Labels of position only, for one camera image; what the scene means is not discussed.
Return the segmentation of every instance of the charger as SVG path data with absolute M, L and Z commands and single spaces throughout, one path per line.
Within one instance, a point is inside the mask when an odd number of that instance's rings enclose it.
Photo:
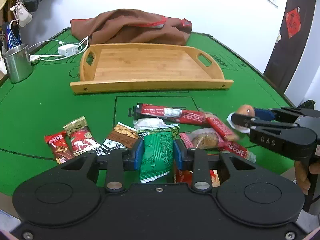
M 58 48 L 58 53 L 61 56 L 70 57 L 79 52 L 79 45 L 66 44 Z

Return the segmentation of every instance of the wooden tray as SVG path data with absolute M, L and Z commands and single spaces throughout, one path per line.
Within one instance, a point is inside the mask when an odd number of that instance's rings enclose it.
M 91 54 L 93 61 L 87 63 Z M 199 56 L 210 65 L 204 65 Z M 207 53 L 194 47 L 114 43 L 90 45 L 80 62 L 80 82 L 71 82 L 74 93 L 112 91 L 227 89 L 222 70 Z

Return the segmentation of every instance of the folded brown fabric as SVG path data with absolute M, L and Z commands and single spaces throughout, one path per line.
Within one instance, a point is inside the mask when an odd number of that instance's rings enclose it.
M 90 44 L 162 43 L 185 45 L 192 30 L 186 19 L 164 17 L 133 9 L 104 12 L 91 19 L 71 20 L 71 34 Z

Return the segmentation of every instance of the metal cup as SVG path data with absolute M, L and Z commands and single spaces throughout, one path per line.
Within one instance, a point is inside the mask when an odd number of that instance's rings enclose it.
M 11 83 L 17 83 L 32 73 L 28 44 L 9 49 L 2 55 Z

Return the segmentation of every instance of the silver bolt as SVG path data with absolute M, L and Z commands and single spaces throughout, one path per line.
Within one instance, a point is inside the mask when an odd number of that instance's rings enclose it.
M 109 183 L 107 184 L 107 187 L 108 187 L 109 189 L 114 189 L 114 190 L 116 190 L 116 189 L 120 189 L 120 188 L 122 187 L 122 184 L 121 184 L 120 182 L 118 182 L 118 181 L 112 181 L 112 182 L 109 182 Z
M 207 189 L 209 187 L 210 187 L 210 184 L 205 181 L 199 181 L 199 182 L 195 183 L 195 188 L 197 188 L 197 189 Z
M 30 232 L 24 232 L 22 236 L 25 240 L 32 240 L 33 239 L 33 234 L 31 234 Z
M 286 240 L 293 240 L 296 237 L 296 234 L 294 232 L 289 232 L 285 235 Z

